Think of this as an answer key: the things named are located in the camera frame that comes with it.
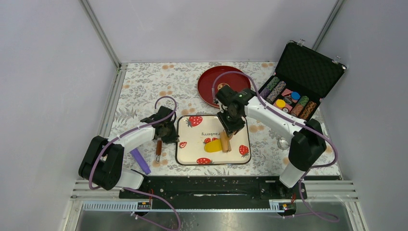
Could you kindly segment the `wooden dough roller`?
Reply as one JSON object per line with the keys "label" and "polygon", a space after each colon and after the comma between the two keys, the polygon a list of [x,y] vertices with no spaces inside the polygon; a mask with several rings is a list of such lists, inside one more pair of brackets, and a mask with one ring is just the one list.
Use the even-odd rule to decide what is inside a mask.
{"label": "wooden dough roller", "polygon": [[221,150],[224,153],[228,153],[232,150],[231,139],[234,137],[235,133],[228,134],[225,130],[220,133]]}

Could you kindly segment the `strawberry print rectangular tray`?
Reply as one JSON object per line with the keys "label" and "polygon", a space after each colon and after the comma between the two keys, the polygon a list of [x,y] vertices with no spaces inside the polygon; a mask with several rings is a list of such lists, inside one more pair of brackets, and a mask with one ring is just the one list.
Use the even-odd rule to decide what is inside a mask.
{"label": "strawberry print rectangular tray", "polygon": [[204,150],[206,143],[220,139],[223,130],[216,115],[182,116],[177,123],[179,142],[176,145],[176,161],[184,166],[248,163],[252,156],[246,125],[231,139],[230,152],[208,153]]}

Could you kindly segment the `yellow dough piece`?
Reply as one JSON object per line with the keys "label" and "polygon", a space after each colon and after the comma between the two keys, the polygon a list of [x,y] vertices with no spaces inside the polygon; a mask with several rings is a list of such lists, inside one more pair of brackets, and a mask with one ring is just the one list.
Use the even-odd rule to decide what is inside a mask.
{"label": "yellow dough piece", "polygon": [[214,153],[222,151],[222,143],[220,139],[213,140],[208,142],[204,146],[204,150],[208,153]]}

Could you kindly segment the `clear tape roll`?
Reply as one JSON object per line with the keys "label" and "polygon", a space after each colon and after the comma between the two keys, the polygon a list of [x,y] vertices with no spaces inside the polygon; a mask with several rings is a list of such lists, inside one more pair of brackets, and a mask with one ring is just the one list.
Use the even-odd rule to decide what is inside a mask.
{"label": "clear tape roll", "polygon": [[289,142],[284,137],[277,138],[277,146],[281,150],[288,150],[290,148]]}

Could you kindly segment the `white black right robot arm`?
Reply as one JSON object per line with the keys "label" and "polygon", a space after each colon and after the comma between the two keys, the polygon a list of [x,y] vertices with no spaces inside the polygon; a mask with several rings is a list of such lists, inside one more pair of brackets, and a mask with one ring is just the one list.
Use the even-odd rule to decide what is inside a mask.
{"label": "white black right robot arm", "polygon": [[249,117],[267,125],[288,142],[289,163],[279,176],[276,192],[282,198],[290,197],[295,184],[327,148],[320,123],[290,116],[258,98],[251,89],[236,92],[225,85],[213,95],[214,102],[220,106],[217,117],[228,138],[242,130],[246,124],[244,118]]}

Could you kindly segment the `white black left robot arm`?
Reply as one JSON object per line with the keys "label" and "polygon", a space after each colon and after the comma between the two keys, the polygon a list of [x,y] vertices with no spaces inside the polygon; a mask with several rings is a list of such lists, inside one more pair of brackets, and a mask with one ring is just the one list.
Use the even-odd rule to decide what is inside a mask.
{"label": "white black left robot arm", "polygon": [[149,185],[143,181],[144,175],[123,169],[124,156],[156,139],[164,143],[178,142],[174,113],[174,110],[161,106],[156,114],[144,118],[135,128],[121,135],[92,138],[80,164],[79,176],[87,179],[93,187],[105,190],[130,188],[136,197],[145,197],[149,193]]}

